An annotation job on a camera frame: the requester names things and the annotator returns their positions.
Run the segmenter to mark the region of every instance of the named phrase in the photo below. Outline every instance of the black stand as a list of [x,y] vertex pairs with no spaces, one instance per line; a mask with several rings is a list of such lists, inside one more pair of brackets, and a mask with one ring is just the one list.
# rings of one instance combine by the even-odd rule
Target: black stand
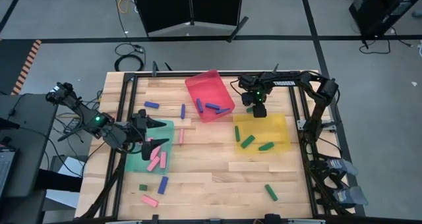
[[231,33],[230,37],[226,41],[231,43],[235,39],[237,33],[239,33],[240,29],[242,29],[242,27],[246,24],[246,21],[248,20],[249,17],[244,16],[241,22],[236,26],[236,29],[233,31],[233,33]]

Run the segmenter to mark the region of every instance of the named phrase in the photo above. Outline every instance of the pink bin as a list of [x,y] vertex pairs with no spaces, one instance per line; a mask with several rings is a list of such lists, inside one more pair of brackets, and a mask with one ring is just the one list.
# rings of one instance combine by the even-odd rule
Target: pink bin
[[[185,80],[185,84],[203,123],[207,123],[221,116],[227,115],[235,108],[235,103],[230,97],[229,92],[227,91],[226,86],[224,86],[222,78],[218,74],[217,70],[210,70],[208,72],[192,76]],[[203,113],[199,112],[198,105],[196,104],[197,98],[201,101],[202,109],[204,110]],[[213,103],[215,105],[219,105],[220,109],[229,108],[230,110],[217,115],[216,110],[205,107],[205,103]]]

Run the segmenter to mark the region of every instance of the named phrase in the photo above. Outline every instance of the yellow bin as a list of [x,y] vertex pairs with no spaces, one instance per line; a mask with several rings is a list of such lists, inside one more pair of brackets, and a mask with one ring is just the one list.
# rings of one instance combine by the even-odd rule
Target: yellow bin
[[[240,135],[240,141],[235,139],[237,153],[274,154],[291,149],[286,117],[282,113],[271,113],[265,118],[254,118],[252,114],[234,115],[233,123],[238,127]],[[255,139],[246,148],[242,148],[242,142],[250,135]],[[274,147],[266,151],[259,150],[269,142],[273,142]]]

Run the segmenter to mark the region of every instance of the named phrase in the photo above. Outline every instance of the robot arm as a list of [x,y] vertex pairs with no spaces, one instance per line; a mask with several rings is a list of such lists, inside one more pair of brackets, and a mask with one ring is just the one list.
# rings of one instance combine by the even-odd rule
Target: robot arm
[[[241,94],[243,105],[253,104],[254,117],[266,117],[264,103],[273,87],[298,86],[304,89],[315,101],[314,111],[303,127],[304,139],[306,142],[316,142],[322,131],[322,114],[334,99],[338,85],[334,79],[325,78],[316,72],[277,72],[276,69],[273,72],[262,72],[258,76],[244,74],[239,77],[239,87],[247,91]],[[310,82],[320,82],[317,91],[313,90]]]
[[[95,109],[85,106],[81,98],[76,96],[72,84],[57,83],[57,85],[45,97],[53,104],[64,105],[74,111],[80,117],[79,125],[70,133],[59,138],[62,141],[70,135],[85,130],[95,138],[103,138],[104,142],[116,149],[117,152],[126,154],[142,153],[143,160],[149,160],[154,148],[168,141],[168,139],[158,139],[146,141],[146,129],[165,126],[165,123],[155,121],[146,115],[144,109],[137,114],[133,114],[128,122],[115,122],[114,118],[107,113],[100,113]],[[139,151],[135,149],[135,143],[141,143]],[[132,148],[126,150],[124,145],[132,144]]]

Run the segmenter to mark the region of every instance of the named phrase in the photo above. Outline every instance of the translucent plastic bin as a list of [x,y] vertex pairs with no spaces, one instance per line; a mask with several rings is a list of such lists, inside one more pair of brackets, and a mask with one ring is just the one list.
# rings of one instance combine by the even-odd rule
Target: translucent plastic bin
[[[230,97],[217,70],[210,70],[192,76],[185,80],[185,84],[191,95],[192,102],[195,104],[196,110],[198,111],[199,117],[204,123],[227,115],[235,108],[235,103]],[[204,110],[203,113],[199,112],[198,105],[196,104],[197,98],[201,101]],[[205,103],[213,103],[219,105],[221,109],[228,108],[229,110],[216,114],[216,110],[205,107]]]
[[[275,154],[291,149],[286,117],[281,113],[269,113],[265,118],[254,118],[252,114],[233,116],[234,126],[239,128],[240,141],[236,141],[236,152],[240,154]],[[241,144],[250,135],[255,139],[246,148]],[[274,147],[266,151],[259,148],[269,142]]]
[[[151,163],[151,161],[144,161],[142,160],[142,154],[130,154],[126,157],[126,165],[125,171],[126,172],[139,172],[139,173],[154,173],[165,175],[170,166],[170,157],[171,157],[171,149],[173,147],[173,137],[174,137],[174,123],[173,121],[161,120],[156,119],[159,122],[166,123],[166,126],[160,128],[148,128],[146,131],[146,136],[148,138],[153,139],[161,139],[161,138],[168,138],[169,141],[162,144],[160,148],[160,152],[158,152],[159,157],[161,157],[161,152],[167,152],[166,155],[166,168],[160,168],[160,163],[158,163],[155,168],[149,172],[146,170],[147,166]],[[134,151],[139,151],[140,146],[136,146]]]

